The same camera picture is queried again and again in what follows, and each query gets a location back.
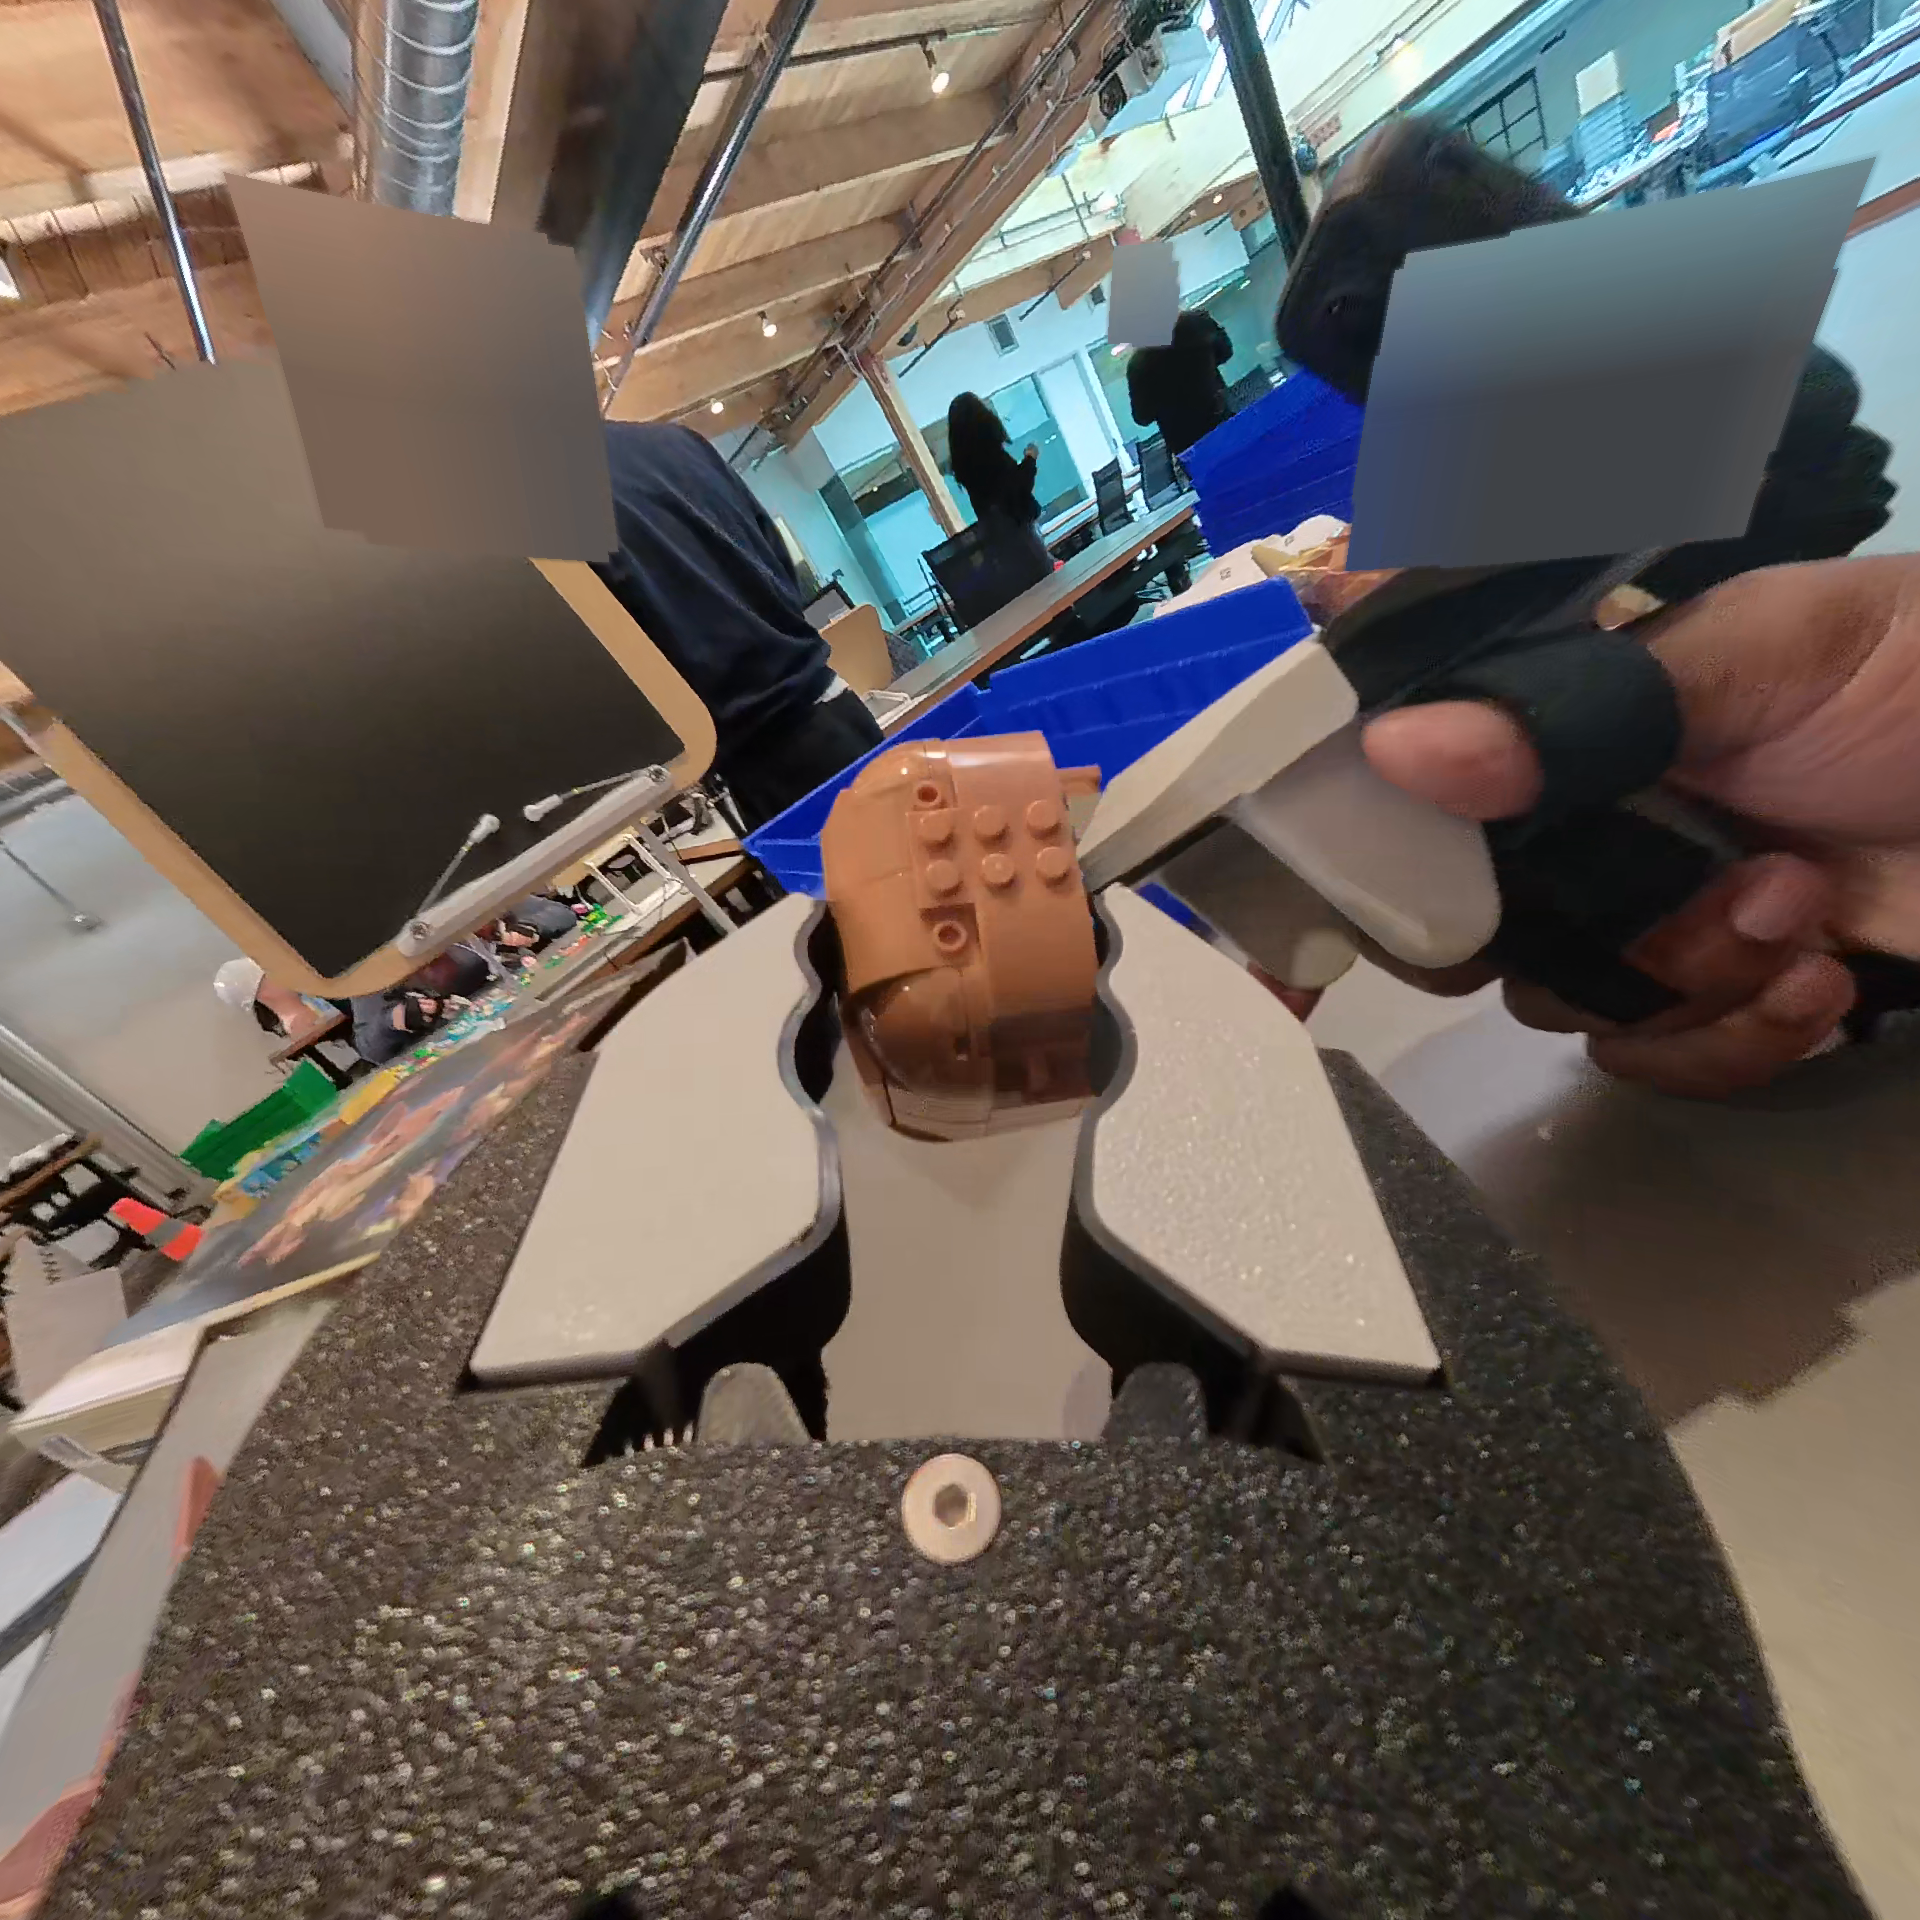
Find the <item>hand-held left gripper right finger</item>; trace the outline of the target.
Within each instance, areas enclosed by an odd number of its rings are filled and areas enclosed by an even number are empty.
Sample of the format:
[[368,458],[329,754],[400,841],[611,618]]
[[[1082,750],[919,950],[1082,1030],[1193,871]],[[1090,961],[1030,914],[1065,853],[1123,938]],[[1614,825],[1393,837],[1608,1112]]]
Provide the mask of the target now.
[[1103,894],[1096,914],[1072,1327],[1114,1384],[1175,1363],[1208,1410],[1270,1410],[1291,1378],[1443,1382],[1303,1021],[1137,894]]

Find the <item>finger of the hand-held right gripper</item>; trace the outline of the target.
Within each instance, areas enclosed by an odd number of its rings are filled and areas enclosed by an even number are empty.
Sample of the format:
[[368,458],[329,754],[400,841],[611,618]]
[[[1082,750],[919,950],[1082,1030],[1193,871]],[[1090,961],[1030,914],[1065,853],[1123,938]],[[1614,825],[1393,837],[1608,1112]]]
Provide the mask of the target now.
[[1289,991],[1320,994],[1361,958],[1354,928],[1287,871],[1161,871],[1158,885]]
[[1076,838],[1090,894],[1137,872],[1344,729],[1359,693],[1331,649],[1291,643],[1123,767]]

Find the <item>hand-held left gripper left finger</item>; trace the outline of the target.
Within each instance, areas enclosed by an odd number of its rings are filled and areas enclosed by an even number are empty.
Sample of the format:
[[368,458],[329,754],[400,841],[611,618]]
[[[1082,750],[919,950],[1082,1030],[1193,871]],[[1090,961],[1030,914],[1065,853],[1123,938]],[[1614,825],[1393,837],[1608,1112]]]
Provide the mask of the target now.
[[697,1410],[736,1362],[828,1407],[848,1317],[833,1125],[836,947],[780,901],[686,961],[599,1042],[560,1153],[468,1360],[479,1384],[639,1379]]

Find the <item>blue plastic bin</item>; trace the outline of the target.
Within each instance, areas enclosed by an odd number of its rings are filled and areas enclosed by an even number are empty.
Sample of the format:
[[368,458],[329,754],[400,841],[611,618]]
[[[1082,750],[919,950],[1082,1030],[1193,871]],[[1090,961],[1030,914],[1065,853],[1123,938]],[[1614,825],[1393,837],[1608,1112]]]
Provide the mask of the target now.
[[1096,766],[1112,778],[1311,635],[1289,582],[1249,585],[1006,664],[985,688],[964,682],[914,714],[887,744],[1038,730],[1058,766]]

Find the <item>stack of blue bins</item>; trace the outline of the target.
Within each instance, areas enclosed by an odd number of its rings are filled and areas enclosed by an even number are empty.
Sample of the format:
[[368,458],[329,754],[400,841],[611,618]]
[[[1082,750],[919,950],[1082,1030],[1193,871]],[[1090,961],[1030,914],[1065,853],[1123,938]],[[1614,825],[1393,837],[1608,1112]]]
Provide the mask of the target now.
[[1354,521],[1363,409],[1297,373],[1183,456],[1215,558],[1286,537],[1314,517]]

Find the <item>wooden background table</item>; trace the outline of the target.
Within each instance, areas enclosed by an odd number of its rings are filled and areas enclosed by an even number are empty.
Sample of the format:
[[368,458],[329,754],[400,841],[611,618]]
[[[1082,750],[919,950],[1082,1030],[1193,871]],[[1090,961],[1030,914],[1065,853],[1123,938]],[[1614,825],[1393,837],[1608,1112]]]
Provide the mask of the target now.
[[1144,519],[1130,521],[1119,533],[1096,538],[1063,567],[1057,567],[1048,579],[1023,590],[1006,608],[995,609],[974,629],[934,650],[926,663],[868,694],[866,706],[878,714],[881,729],[884,733],[900,730],[908,720],[953,690],[979,680],[979,675],[991,675],[1009,656],[1038,643],[1050,626],[1088,593],[1103,590],[1106,579],[1137,563],[1140,554],[1155,554],[1164,538],[1192,525],[1193,517],[1196,493],[1188,488]]

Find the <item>white screen stand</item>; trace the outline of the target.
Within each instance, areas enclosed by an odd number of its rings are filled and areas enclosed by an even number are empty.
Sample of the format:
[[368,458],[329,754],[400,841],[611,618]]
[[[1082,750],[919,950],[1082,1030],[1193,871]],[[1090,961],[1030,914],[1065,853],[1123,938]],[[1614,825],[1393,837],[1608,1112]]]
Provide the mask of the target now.
[[399,950],[425,953],[450,941],[467,922],[532,894],[539,878],[585,859],[636,823],[655,819],[697,785],[697,777],[674,777],[674,769],[647,763],[524,801],[507,818],[481,815],[435,890],[396,931]]

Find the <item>wood-framed black screen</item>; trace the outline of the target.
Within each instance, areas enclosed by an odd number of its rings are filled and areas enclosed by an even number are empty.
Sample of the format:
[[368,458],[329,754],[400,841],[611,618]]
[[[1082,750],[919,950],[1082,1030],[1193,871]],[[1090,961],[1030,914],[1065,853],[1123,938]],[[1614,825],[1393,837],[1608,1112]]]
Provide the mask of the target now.
[[716,752],[588,563],[328,528],[274,362],[4,418],[3,653],[38,752],[304,991],[450,945],[394,936],[481,815]]

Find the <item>silver ceiling duct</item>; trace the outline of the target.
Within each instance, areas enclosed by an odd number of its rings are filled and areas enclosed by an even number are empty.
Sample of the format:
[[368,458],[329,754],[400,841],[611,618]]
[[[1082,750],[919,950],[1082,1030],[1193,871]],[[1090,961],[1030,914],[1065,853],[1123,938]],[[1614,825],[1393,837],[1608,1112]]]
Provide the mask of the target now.
[[355,191],[363,201],[454,215],[479,10],[479,2],[358,6]]

